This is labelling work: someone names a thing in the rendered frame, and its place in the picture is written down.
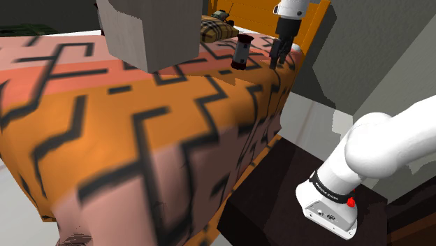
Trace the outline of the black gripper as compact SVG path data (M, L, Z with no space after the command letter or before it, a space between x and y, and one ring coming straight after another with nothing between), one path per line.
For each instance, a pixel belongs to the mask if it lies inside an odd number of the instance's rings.
M272 42L272 46L269 54L270 57L269 68L273 70L276 69L278 58L280 64L285 63L286 56L291 51L293 40L298 35L301 22L302 20L292 20L284 17L280 17L278 19L275 33L279 35L279 38L276 38Z

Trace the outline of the dark red and white cylinder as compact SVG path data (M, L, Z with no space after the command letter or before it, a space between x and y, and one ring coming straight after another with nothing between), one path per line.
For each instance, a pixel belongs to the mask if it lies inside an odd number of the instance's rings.
M238 34L237 37L238 42L235 47L231 67L236 70L245 70L251 42L254 40L254 37L248 34Z

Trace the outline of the tan plaid pillow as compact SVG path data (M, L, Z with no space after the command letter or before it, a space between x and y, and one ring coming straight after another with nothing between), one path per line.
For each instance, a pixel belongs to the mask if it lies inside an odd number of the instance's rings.
M201 43L214 43L216 41L234 38L239 31L233 26L211 16L201 17Z

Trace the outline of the small green toy figure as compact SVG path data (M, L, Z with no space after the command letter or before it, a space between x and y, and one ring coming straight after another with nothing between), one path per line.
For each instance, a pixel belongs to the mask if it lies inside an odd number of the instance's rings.
M230 14L227 13L225 10L217 10L213 14L211 14L211 16L231 25L232 27L234 26L234 21L228 20Z

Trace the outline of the large grey box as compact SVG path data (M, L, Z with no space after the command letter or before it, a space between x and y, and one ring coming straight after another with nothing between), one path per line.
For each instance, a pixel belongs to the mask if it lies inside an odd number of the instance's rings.
M203 0L96 0L108 52L152 73L199 54Z

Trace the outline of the dark robot stand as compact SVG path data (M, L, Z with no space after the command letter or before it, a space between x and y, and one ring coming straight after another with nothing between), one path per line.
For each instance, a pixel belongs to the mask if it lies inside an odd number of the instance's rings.
M350 240L305 218L295 189L322 160L282 138L228 198L217 228L232 246L389 246L387 200L356 188L358 228Z

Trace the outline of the bed with orange patterned blanket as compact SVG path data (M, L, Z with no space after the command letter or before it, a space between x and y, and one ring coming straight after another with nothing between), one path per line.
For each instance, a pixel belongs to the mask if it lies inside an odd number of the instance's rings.
M269 68L270 8L236 8L253 30L147 73L104 35L0 38L0 159L58 239L27 237L0 196L0 246L194 246L239 179L277 139L280 116L330 1L309 5L297 50Z

